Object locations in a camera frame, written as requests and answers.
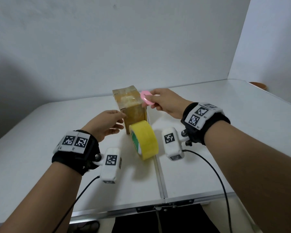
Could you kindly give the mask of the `person's right forearm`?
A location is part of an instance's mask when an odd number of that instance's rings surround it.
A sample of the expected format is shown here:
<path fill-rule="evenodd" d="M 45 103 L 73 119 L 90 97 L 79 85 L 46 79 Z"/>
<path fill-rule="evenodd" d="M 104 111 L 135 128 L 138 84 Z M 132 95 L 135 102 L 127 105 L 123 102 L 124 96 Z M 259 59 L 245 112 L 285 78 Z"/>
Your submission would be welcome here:
<path fill-rule="evenodd" d="M 291 233 L 291 157 L 225 121 L 204 142 L 221 172 L 263 233 Z"/>

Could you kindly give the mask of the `person's left forearm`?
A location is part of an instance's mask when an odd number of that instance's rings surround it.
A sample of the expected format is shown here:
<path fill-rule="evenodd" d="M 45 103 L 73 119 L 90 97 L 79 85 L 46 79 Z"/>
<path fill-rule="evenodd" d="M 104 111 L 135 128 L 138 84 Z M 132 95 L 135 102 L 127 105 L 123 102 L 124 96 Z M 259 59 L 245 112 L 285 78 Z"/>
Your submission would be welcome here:
<path fill-rule="evenodd" d="M 54 162 L 0 227 L 0 233 L 52 233 L 76 200 L 82 175 Z"/>

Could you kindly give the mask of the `dark shoe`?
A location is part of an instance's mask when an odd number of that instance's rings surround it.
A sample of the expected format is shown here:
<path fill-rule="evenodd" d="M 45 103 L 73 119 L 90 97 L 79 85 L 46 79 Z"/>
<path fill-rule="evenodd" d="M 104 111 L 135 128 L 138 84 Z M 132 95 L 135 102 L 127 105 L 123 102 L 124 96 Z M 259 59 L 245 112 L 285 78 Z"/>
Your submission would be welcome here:
<path fill-rule="evenodd" d="M 67 233 L 98 233 L 100 228 L 99 221 L 89 221 L 70 224 Z"/>

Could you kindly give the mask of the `black wristband with marker tags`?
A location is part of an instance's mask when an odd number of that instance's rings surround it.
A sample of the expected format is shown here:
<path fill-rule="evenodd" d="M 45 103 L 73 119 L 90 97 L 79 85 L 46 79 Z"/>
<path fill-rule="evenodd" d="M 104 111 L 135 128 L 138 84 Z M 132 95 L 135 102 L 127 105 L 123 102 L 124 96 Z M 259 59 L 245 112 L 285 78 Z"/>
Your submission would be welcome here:
<path fill-rule="evenodd" d="M 51 162 L 61 163 L 83 176 L 99 166 L 95 156 L 100 154 L 97 139 L 84 130 L 69 131 L 53 151 Z"/>
<path fill-rule="evenodd" d="M 205 134 L 217 121 L 231 124 L 223 110 L 208 102 L 193 102 L 183 112 L 181 123 L 185 126 L 193 143 L 205 145 Z"/>

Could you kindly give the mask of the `person's right hand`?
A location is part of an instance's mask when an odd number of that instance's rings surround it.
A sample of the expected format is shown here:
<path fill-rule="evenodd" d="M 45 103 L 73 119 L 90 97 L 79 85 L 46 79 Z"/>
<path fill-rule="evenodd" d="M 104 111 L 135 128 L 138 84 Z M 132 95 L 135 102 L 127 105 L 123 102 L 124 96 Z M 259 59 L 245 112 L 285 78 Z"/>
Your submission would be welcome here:
<path fill-rule="evenodd" d="M 151 109 L 166 112 L 175 119 L 182 119 L 185 109 L 193 103 L 170 89 L 163 95 L 146 95 L 146 99 L 154 103 Z"/>

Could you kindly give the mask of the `yellow packing tape roll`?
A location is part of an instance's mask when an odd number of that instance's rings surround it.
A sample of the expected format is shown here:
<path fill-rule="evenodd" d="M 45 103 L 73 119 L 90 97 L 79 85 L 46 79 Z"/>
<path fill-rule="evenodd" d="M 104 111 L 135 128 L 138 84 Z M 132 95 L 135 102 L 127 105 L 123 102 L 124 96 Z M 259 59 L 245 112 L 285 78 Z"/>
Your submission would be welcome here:
<path fill-rule="evenodd" d="M 143 120 L 129 126 L 129 132 L 137 154 L 147 160 L 159 153 L 159 144 L 151 125 Z"/>

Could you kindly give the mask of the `black table latch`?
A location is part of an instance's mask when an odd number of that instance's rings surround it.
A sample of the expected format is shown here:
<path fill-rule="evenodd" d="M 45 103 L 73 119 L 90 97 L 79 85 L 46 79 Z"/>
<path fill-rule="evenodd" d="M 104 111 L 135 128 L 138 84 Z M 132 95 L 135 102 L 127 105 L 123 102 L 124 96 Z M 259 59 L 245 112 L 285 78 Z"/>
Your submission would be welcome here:
<path fill-rule="evenodd" d="M 171 209 L 171 208 L 178 208 L 178 207 L 182 207 L 182 206 L 187 206 L 187 205 L 191 205 L 193 203 L 194 203 L 194 199 L 181 200 L 181 201 L 176 201 L 176 202 L 172 202 L 172 203 L 137 207 L 136 211 L 137 211 L 137 213 L 144 213 L 144 212 L 150 212 L 150 211 L 161 211 L 161 210 L 167 211 L 168 209 Z"/>

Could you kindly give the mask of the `person's left hand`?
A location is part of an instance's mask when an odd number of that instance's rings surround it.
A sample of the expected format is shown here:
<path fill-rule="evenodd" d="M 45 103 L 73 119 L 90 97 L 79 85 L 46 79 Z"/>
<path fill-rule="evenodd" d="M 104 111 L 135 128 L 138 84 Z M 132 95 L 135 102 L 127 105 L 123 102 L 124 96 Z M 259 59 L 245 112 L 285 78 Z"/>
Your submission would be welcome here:
<path fill-rule="evenodd" d="M 91 134 L 98 142 L 104 140 L 107 135 L 103 134 L 102 120 L 103 112 L 91 119 L 81 130 Z"/>

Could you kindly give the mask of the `person's black trousers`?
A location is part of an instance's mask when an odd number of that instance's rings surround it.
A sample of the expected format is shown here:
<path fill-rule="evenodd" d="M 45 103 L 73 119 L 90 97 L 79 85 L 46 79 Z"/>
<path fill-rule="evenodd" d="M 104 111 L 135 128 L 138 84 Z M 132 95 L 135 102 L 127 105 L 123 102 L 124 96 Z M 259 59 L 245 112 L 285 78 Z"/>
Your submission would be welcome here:
<path fill-rule="evenodd" d="M 200 204 L 117 217 L 112 233 L 220 233 Z"/>

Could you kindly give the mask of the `orange bowl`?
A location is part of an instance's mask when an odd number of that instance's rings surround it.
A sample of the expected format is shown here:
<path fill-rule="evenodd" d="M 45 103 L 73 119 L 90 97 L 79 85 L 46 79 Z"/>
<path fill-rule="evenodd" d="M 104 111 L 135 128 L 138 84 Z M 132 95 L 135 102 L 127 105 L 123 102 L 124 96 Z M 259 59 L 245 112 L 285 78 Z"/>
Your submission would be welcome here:
<path fill-rule="evenodd" d="M 262 89 L 262 90 L 265 90 L 267 91 L 268 90 L 268 87 L 267 85 L 265 85 L 264 83 L 260 83 L 260 82 L 249 82 L 250 84 Z"/>

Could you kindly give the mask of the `brown taped cardboard box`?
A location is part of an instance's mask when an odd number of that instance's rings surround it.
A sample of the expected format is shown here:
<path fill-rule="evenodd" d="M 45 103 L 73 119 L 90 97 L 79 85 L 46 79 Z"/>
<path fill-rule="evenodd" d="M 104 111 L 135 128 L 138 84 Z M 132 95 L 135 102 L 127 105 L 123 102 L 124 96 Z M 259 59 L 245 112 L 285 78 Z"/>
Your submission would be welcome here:
<path fill-rule="evenodd" d="M 148 121 L 146 108 L 135 86 L 112 90 L 119 110 L 126 115 L 124 125 L 126 134 L 130 134 L 129 126 L 140 121 Z"/>

